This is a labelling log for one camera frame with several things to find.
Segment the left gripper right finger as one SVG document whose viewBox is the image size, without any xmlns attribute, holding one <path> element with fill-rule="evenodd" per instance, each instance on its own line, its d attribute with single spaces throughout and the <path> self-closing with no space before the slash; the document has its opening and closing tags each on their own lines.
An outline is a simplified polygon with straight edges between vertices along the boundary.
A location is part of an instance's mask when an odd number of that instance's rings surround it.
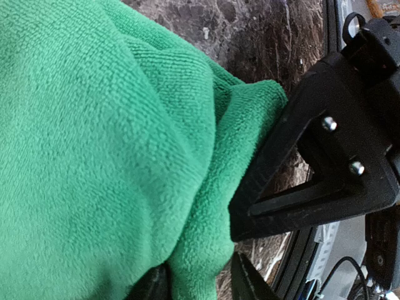
<svg viewBox="0 0 400 300">
<path fill-rule="evenodd" d="M 232 298 L 237 300 L 278 299 L 253 264 L 241 252 L 235 252 L 231 261 Z"/>
</svg>

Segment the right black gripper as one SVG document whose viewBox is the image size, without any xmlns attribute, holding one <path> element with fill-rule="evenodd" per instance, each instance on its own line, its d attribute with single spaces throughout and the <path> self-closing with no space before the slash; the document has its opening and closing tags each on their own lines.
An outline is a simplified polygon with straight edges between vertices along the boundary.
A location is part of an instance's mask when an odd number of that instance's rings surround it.
<svg viewBox="0 0 400 300">
<path fill-rule="evenodd" d="M 356 13 L 344 22 L 342 54 L 366 82 L 366 98 L 390 147 L 385 157 L 399 177 L 399 17 L 366 22 Z M 366 265 L 368 274 L 384 290 L 399 287 L 399 201 L 366 215 Z"/>
</svg>

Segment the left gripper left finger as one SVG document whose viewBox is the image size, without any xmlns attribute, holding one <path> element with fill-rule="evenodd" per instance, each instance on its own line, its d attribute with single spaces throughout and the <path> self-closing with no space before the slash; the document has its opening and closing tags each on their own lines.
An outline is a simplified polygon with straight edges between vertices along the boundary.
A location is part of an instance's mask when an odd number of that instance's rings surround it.
<svg viewBox="0 0 400 300">
<path fill-rule="evenodd" d="M 171 296 L 170 270 L 160 264 L 147 271 L 129 291 L 129 300 L 168 300 Z"/>
</svg>

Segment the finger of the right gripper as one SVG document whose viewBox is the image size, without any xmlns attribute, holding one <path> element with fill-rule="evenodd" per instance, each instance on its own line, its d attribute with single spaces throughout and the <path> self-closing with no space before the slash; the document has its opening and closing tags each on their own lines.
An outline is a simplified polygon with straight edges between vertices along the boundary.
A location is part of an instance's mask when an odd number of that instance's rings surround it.
<svg viewBox="0 0 400 300">
<path fill-rule="evenodd" d="M 311 169 L 298 186 L 266 194 L 293 149 Z M 229 204 L 234 242 L 373 213 L 399 199 L 399 132 L 366 100 L 355 67 L 336 52 L 301 79 Z"/>
</svg>

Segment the green microfiber towel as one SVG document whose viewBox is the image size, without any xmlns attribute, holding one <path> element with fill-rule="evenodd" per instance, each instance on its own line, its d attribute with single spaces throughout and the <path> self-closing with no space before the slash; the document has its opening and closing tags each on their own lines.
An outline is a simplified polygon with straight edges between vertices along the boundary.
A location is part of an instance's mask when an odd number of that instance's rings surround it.
<svg viewBox="0 0 400 300">
<path fill-rule="evenodd" d="M 1 2 L 1 298 L 215 299 L 228 204 L 287 102 L 120 1 Z"/>
</svg>

